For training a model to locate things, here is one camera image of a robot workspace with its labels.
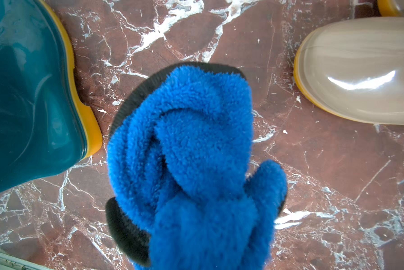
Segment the teal rubber boot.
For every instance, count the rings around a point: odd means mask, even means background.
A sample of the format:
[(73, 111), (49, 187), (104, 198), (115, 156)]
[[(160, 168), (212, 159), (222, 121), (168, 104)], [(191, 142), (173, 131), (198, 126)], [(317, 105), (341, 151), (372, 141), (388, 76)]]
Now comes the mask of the teal rubber boot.
[(70, 38), (44, 1), (0, 1), (0, 193), (58, 175), (103, 136), (79, 98)]

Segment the blue grey cloth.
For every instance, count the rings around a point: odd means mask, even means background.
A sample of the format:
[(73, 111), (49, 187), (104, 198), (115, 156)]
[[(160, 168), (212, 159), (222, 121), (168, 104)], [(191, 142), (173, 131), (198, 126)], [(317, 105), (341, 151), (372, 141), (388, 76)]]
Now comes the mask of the blue grey cloth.
[(137, 270), (261, 270), (287, 198), (266, 160), (247, 176), (250, 86), (237, 68), (180, 63), (124, 101), (110, 130), (106, 219)]

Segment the beige boot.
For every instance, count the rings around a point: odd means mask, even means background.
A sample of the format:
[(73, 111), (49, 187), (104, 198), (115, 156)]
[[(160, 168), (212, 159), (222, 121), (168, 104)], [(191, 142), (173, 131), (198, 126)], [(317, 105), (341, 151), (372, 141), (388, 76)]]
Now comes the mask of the beige boot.
[(378, 0), (379, 12), (387, 17), (404, 17), (404, 0)]
[(294, 79), (315, 106), (369, 124), (404, 126), (404, 18), (331, 23), (312, 31)]

